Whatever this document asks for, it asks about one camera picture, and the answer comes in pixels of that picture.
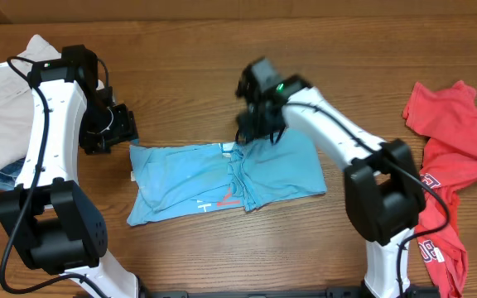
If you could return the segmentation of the light blue t-shirt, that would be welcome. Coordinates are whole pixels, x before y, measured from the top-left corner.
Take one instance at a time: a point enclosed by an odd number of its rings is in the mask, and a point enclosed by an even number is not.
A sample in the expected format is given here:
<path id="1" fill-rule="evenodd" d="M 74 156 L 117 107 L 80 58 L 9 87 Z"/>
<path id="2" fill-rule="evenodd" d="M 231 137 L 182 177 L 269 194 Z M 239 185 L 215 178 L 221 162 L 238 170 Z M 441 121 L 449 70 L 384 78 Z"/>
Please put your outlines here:
<path id="1" fill-rule="evenodd" d="M 312 141 L 289 129 L 282 139 L 183 147 L 130 148 L 138 192 L 127 223 L 138 226 L 191 214 L 323 195 L 323 170 Z"/>

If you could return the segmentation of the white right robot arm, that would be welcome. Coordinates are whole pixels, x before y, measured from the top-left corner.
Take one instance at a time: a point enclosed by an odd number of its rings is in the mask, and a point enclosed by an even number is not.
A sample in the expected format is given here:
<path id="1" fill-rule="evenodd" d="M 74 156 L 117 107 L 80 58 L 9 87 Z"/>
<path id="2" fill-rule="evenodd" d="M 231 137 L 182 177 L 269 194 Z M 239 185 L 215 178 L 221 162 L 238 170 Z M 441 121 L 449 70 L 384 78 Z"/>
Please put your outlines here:
<path id="1" fill-rule="evenodd" d="M 350 121 L 298 74 L 283 77 L 265 57 L 248 64 L 235 95 L 246 102 L 237 139 L 303 133 L 340 169 L 349 221 L 366 241 L 363 297 L 407 297 L 407 253 L 426 207 L 412 152 L 400 139 L 387 142 Z"/>

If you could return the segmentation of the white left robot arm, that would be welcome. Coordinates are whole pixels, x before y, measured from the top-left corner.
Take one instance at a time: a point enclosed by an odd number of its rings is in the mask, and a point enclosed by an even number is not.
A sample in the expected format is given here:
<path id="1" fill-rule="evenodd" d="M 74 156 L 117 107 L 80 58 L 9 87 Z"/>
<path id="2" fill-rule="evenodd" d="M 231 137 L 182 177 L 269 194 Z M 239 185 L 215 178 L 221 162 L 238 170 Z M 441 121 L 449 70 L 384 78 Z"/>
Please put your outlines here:
<path id="1" fill-rule="evenodd" d="M 133 113 L 116 103 L 104 62 L 85 46 L 35 61 L 24 80 L 34 112 L 30 141 L 14 188 L 0 192 L 5 253 L 49 275 L 71 280 L 91 297 L 146 297 L 141 279 L 108 250 L 103 215 L 81 189 L 78 154 L 110 152 L 138 137 Z"/>

